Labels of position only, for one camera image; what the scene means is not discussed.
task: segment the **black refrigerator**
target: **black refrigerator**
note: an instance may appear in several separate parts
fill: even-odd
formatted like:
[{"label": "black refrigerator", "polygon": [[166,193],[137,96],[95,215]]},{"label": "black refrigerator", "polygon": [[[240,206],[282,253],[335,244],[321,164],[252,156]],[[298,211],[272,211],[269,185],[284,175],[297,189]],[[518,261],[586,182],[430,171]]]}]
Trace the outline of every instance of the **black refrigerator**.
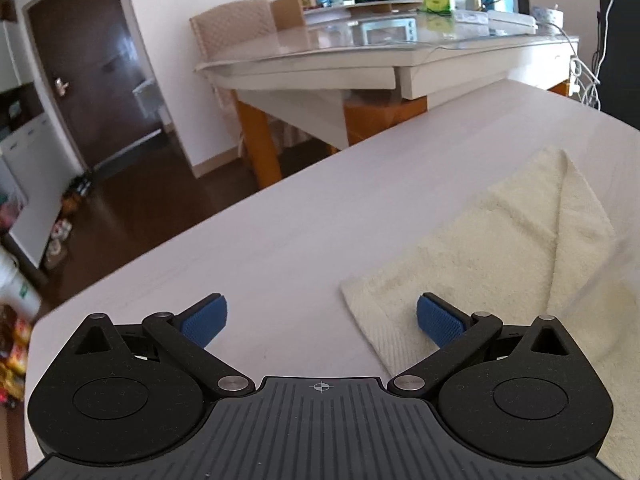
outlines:
[{"label": "black refrigerator", "polygon": [[[600,0],[600,51],[609,2]],[[640,0],[615,0],[611,7],[600,81],[602,111],[640,130]]]}]

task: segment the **glass tabletop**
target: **glass tabletop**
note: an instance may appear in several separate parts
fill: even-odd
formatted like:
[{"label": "glass tabletop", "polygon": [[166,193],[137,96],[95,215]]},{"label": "glass tabletop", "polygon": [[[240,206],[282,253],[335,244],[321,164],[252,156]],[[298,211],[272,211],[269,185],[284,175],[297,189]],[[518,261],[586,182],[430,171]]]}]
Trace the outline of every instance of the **glass tabletop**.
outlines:
[{"label": "glass tabletop", "polygon": [[387,14],[283,30],[225,49],[207,65],[352,50],[457,50],[477,48],[476,42],[480,40],[498,42],[527,36],[541,39],[553,36],[565,41],[559,31],[549,28],[534,30],[523,25],[493,21],[489,25],[459,23],[449,16],[422,13],[409,16]]}]

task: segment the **baseboard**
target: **baseboard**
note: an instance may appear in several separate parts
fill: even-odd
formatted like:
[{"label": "baseboard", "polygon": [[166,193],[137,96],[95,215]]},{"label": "baseboard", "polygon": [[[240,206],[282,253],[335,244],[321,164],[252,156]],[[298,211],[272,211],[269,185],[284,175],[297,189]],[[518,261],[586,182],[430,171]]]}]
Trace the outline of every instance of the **baseboard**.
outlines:
[{"label": "baseboard", "polygon": [[238,158],[238,148],[231,148],[230,150],[226,150],[226,152],[219,153],[200,164],[192,166],[191,172],[195,178],[200,178],[204,174],[236,160],[236,158]]}]

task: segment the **triangular cutout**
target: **triangular cutout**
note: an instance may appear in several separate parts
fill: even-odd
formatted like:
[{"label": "triangular cutout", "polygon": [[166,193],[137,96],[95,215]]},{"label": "triangular cutout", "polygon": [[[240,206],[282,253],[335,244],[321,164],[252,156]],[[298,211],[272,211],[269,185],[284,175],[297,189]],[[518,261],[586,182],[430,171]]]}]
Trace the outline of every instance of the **triangular cutout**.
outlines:
[{"label": "triangular cutout", "polygon": [[111,347],[109,346],[102,329],[97,326],[92,326],[78,346],[76,355],[96,354],[98,352],[108,352],[109,350],[111,350]]},{"label": "triangular cutout", "polygon": [[539,354],[569,355],[552,328],[543,328],[540,331],[531,346],[531,351]]}]

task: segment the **metal screw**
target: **metal screw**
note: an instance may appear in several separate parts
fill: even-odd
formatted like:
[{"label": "metal screw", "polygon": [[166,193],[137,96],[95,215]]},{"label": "metal screw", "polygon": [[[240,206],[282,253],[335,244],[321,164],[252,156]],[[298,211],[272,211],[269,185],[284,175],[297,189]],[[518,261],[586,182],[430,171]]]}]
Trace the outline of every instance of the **metal screw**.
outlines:
[{"label": "metal screw", "polygon": [[415,375],[401,375],[394,379],[396,388],[406,392],[415,392],[424,388],[424,379]]},{"label": "metal screw", "polygon": [[246,377],[239,375],[228,375],[218,381],[218,387],[227,392],[239,392],[249,385]]}]

